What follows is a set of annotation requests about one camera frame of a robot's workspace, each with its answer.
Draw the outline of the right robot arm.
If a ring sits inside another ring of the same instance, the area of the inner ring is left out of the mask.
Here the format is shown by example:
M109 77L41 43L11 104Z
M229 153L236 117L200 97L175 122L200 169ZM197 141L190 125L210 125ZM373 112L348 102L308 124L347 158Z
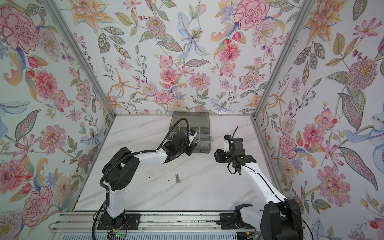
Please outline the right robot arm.
M214 153L216 162L227 164L253 188L258 203L235 206L232 222L239 229L253 227L265 240L302 240L301 208L287 199L262 173L256 159L247 155L243 139L224 137L224 148Z

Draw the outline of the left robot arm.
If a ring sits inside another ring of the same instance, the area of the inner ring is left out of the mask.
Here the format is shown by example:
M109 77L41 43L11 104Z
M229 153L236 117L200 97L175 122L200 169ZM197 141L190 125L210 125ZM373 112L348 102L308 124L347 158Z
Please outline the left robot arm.
M197 146L194 141L198 134L190 130L187 134L176 133L171 141L155 150L132 152L121 148L104 166L100 186L106 190L106 213L113 220L125 213L124 189L132 181L140 167L166 164L182 154L190 156Z

